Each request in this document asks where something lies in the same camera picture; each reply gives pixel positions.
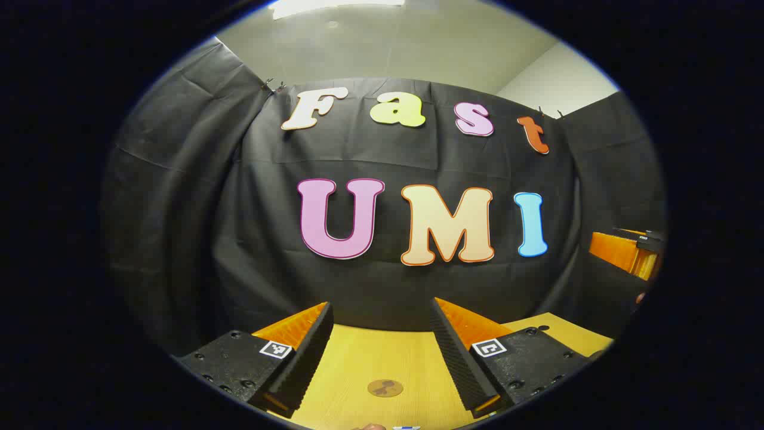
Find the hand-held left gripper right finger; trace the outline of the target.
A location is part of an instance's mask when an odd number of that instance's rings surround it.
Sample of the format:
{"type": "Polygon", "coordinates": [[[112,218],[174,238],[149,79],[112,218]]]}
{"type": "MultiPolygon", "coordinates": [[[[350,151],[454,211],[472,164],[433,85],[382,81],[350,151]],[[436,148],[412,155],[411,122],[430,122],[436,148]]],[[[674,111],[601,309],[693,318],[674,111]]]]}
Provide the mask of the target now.
{"type": "Polygon", "coordinates": [[[593,360],[539,327],[510,330],[439,297],[431,310],[443,360],[475,419],[537,397],[593,360]]]}

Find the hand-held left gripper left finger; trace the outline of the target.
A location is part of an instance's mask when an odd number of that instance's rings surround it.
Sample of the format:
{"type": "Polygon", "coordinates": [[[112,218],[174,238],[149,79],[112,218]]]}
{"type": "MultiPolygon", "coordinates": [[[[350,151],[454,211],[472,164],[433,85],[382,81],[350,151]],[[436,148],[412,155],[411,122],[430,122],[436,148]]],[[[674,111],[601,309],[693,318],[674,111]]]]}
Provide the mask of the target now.
{"type": "Polygon", "coordinates": [[[300,408],[334,326],[329,302],[250,333],[229,330],[178,360],[207,384],[262,411],[300,408]]]}

